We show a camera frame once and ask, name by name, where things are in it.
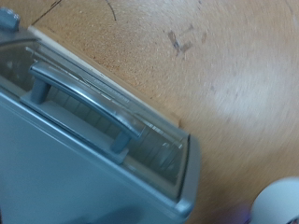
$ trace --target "white object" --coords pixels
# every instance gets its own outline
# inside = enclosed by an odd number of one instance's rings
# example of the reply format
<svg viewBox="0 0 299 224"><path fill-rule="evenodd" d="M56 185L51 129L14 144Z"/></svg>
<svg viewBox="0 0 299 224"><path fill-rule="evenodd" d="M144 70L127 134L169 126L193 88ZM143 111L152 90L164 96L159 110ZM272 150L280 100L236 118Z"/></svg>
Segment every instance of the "white object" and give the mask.
<svg viewBox="0 0 299 224"><path fill-rule="evenodd" d="M288 177L265 188L255 200L250 224L287 224L299 217L299 178Z"/></svg>

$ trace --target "transparent plastic lid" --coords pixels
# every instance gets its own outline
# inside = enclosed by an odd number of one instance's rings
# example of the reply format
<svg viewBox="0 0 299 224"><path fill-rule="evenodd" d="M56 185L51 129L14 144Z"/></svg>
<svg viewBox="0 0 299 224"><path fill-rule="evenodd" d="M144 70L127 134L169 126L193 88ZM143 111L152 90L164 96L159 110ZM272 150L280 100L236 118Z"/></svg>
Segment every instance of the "transparent plastic lid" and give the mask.
<svg viewBox="0 0 299 224"><path fill-rule="evenodd" d="M73 78L91 85L85 79L89 76L85 70L42 44L30 41L0 47L0 86L19 97L30 91L35 79L28 71L30 66L37 61L47 62L65 71ZM102 87L100 85L91 86L99 94L123 106L123 109L132 109L119 101L119 96L114 95L113 91L107 92ZM54 87L50 88L47 100L53 101L83 119L98 132L104 133L112 139L115 139L121 131L108 119ZM142 110L138 111L138 105L131 111L147 126L139 140L131 139L127 145L129 152L121 166L168 197L176 199L186 166L188 135L180 133L175 135L176 131L159 126L159 120L153 119L147 113L142 113Z"/></svg>

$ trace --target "appliance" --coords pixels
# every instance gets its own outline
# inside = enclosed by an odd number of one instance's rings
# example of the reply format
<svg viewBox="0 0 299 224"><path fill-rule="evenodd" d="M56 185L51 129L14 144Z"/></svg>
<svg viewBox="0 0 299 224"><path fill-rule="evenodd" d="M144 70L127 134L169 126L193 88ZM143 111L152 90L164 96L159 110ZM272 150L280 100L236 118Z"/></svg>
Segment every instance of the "appliance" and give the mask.
<svg viewBox="0 0 299 224"><path fill-rule="evenodd" d="M3 223L184 223L197 140L19 21L0 9Z"/></svg>

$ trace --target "wooden surface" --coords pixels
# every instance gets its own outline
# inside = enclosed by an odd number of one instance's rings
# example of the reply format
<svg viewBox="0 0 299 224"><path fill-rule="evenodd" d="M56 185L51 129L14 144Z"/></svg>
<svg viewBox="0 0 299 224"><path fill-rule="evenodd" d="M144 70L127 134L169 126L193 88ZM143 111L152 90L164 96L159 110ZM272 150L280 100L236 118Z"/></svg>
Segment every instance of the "wooden surface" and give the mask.
<svg viewBox="0 0 299 224"><path fill-rule="evenodd" d="M216 210L252 203L272 181L299 175L296 0L109 3L116 20L105 0L63 0L37 25L174 111L198 137L189 224L213 223Z"/></svg>

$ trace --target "silver handle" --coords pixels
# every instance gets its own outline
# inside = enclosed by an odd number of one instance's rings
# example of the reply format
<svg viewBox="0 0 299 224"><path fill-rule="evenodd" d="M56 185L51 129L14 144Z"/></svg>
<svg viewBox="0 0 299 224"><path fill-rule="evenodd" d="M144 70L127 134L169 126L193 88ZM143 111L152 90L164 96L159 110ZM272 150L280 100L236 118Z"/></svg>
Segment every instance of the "silver handle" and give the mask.
<svg viewBox="0 0 299 224"><path fill-rule="evenodd" d="M31 93L33 103L42 104L47 97L50 86L53 86L119 126L121 133L111 147L114 152L120 153L131 138L138 139L145 129L145 124L125 109L48 63L34 63L29 72L36 78Z"/></svg>

